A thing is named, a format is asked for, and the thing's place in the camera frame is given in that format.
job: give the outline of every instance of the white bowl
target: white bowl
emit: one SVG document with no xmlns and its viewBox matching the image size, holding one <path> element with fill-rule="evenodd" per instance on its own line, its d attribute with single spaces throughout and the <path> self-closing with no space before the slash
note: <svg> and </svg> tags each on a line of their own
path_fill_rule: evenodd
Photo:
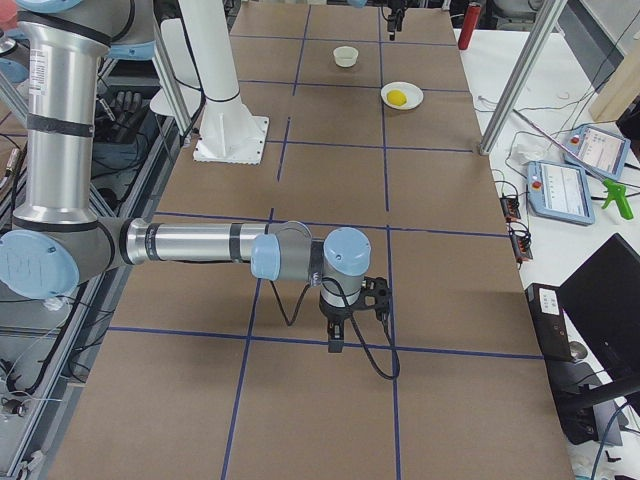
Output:
<svg viewBox="0 0 640 480">
<path fill-rule="evenodd" d="M 358 50 L 347 46 L 338 47 L 333 51 L 333 59 L 339 67 L 353 67 L 358 60 Z"/>
<path fill-rule="evenodd" d="M 407 103 L 404 105 L 393 105 L 389 103 L 387 100 L 387 94 L 391 90 L 400 90 L 407 97 Z M 418 87 L 416 87 L 413 83 L 407 82 L 391 82 L 387 83 L 382 90 L 380 90 L 380 95 L 382 96 L 382 101 L 389 107 L 395 108 L 396 110 L 411 110 L 412 108 L 416 108 L 418 105 L 422 103 L 424 100 L 424 93 Z"/>
</svg>

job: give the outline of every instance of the green tool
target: green tool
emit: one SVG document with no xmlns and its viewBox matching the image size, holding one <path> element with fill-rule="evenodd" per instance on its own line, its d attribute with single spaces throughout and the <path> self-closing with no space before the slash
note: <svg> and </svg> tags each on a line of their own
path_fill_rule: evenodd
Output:
<svg viewBox="0 0 640 480">
<path fill-rule="evenodd" d="M 564 153 L 566 153 L 571 158 L 573 158 L 578 165 L 580 165 L 588 173 L 593 175 L 594 178 L 597 178 L 598 180 L 600 180 L 602 182 L 602 184 L 607 189 L 607 199 L 605 200 L 604 205 L 602 206 L 602 208 L 607 208 L 612 201 L 615 201 L 616 205 L 618 206 L 618 211 L 620 212 L 620 216 L 622 218 L 624 218 L 625 220 L 631 220 L 633 218 L 633 211 L 631 210 L 631 206 L 629 205 L 629 200 L 627 199 L 627 196 L 626 196 L 627 187 L 625 187 L 624 185 L 622 185 L 622 184 L 620 184 L 618 182 L 614 182 L 610 178 L 606 178 L 604 175 L 602 175 L 600 172 L 598 172 L 598 170 L 593 168 L 591 165 L 589 165 L 587 163 L 584 163 L 580 159 L 580 157 L 578 157 L 575 153 L 573 153 L 567 147 L 562 145 L 555 138 L 553 138 L 551 135 L 549 135 L 547 132 L 545 132 L 542 128 L 540 128 L 538 125 L 533 123 L 527 117 L 522 115 L 516 109 L 513 109 L 513 112 L 518 117 L 520 117 L 522 120 L 524 120 L 528 125 L 530 125 L 534 130 L 539 132 L 547 140 L 549 140 L 551 143 L 553 143 L 556 147 L 558 147 Z"/>
</svg>

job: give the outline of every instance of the black monitor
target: black monitor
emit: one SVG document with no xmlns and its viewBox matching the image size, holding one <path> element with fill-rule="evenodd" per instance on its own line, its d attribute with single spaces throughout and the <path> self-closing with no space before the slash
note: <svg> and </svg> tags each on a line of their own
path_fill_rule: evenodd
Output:
<svg viewBox="0 0 640 480">
<path fill-rule="evenodd" d="M 640 255 L 619 234 L 560 286 L 558 298 L 614 383 L 640 374 Z M 626 398 L 640 414 L 640 393 Z"/>
</svg>

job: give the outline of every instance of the yellow ball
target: yellow ball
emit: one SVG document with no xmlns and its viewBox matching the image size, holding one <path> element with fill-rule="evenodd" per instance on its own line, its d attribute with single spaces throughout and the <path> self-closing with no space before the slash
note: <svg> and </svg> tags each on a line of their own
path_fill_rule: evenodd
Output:
<svg viewBox="0 0 640 480">
<path fill-rule="evenodd" d="M 407 103 L 407 96 L 400 90 L 391 90 L 389 93 L 387 93 L 387 101 L 391 105 L 401 107 L 402 105 Z"/>
</svg>

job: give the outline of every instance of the small white cup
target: small white cup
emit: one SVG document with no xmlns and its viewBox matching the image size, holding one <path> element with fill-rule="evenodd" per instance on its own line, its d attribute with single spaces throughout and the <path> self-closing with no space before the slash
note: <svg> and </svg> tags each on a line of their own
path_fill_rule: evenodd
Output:
<svg viewBox="0 0 640 480">
<path fill-rule="evenodd" d="M 358 60 L 358 50 L 347 46 L 338 47 L 333 51 L 333 58 L 339 67 L 353 67 Z"/>
</svg>

